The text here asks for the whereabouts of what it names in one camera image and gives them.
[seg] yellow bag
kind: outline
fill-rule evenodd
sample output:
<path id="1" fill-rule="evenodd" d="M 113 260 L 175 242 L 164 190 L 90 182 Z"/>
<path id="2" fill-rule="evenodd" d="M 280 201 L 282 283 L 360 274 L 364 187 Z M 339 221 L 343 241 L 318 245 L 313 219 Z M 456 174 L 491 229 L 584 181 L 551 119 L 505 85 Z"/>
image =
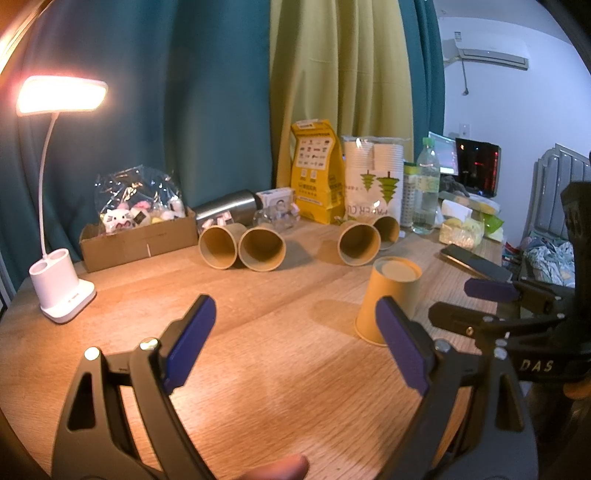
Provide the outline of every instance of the yellow bag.
<path id="1" fill-rule="evenodd" d="M 303 120 L 291 126 L 295 154 L 291 188 L 302 217 L 333 223 L 345 214 L 345 164 L 340 142 L 328 120 Z"/>

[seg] lamp neck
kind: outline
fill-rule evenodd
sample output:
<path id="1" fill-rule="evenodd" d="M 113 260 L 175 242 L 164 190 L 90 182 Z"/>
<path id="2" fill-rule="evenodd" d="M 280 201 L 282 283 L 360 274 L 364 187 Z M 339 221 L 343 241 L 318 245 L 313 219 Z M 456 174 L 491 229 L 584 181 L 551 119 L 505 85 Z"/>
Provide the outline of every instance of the lamp neck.
<path id="1" fill-rule="evenodd" d="M 41 153 L 41 166 L 39 168 L 39 188 L 38 188 L 38 205 L 39 205 L 39 234 L 41 238 L 41 252 L 43 258 L 47 257 L 47 251 L 45 249 L 45 231 L 43 228 L 43 173 L 45 171 L 45 158 L 47 156 L 47 147 L 49 146 L 49 139 L 53 132 L 53 126 L 56 124 L 57 117 L 60 112 L 53 112 L 51 114 L 51 121 L 49 122 L 49 129 L 47 129 L 47 135 L 45 137 L 45 143 L 43 144 L 43 152 Z"/>

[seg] lamp head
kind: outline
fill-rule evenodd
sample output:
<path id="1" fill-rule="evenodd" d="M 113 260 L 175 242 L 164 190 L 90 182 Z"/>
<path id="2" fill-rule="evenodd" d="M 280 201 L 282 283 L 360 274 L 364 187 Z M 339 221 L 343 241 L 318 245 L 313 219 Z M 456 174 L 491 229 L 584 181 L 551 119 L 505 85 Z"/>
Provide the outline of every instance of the lamp head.
<path id="1" fill-rule="evenodd" d="M 22 84 L 17 115 L 52 112 L 89 112 L 105 98 L 107 84 L 100 80 L 38 75 Z"/>

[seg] wood grain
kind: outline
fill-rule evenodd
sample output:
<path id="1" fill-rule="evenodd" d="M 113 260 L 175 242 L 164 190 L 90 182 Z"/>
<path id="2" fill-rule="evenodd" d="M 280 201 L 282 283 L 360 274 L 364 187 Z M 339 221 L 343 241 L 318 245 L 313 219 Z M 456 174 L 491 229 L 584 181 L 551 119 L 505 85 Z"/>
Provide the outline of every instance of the wood grain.
<path id="1" fill-rule="evenodd" d="M 98 295 L 65 325 L 43 317 L 27 281 L 0 322 L 0 407 L 49 471 L 62 403 L 84 350 L 132 349 L 207 293 L 217 303 L 216 326 L 187 384 L 171 398 L 216 476 L 231 479 L 301 452 L 310 458 L 310 479 L 372 479 L 420 397 L 405 386 L 387 349 L 356 337 L 353 320 L 371 266 L 342 264 L 337 235 L 335 226 L 300 222 L 286 236 L 284 264 L 270 273 L 214 270 L 190 247 L 82 274 Z M 410 233 L 387 254 L 423 269 L 415 320 L 434 337 L 472 350 L 471 340 L 432 327 L 428 308 L 438 300 L 487 312 L 495 305 L 466 297 L 469 275 L 441 260 L 441 248 L 435 237 Z M 500 262 L 501 246 L 485 240 L 477 253 Z M 157 467 L 131 389 L 123 394 L 142 459 Z M 465 407 L 460 400 L 447 441 Z"/>

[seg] lamp base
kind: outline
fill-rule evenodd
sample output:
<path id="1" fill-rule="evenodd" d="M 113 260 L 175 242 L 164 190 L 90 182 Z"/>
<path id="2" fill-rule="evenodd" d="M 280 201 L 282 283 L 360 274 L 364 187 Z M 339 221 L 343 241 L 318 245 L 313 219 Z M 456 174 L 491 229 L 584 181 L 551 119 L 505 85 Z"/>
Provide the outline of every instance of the lamp base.
<path id="1" fill-rule="evenodd" d="M 53 307 L 47 309 L 41 307 L 41 311 L 47 318 L 56 323 L 69 322 L 96 297 L 95 284 L 82 279 L 79 279 L 78 282 L 78 287 L 71 296 Z"/>
<path id="2" fill-rule="evenodd" d="M 29 268 L 41 311 L 56 323 L 72 320 L 95 298 L 95 285 L 81 280 L 67 248 L 45 255 Z"/>

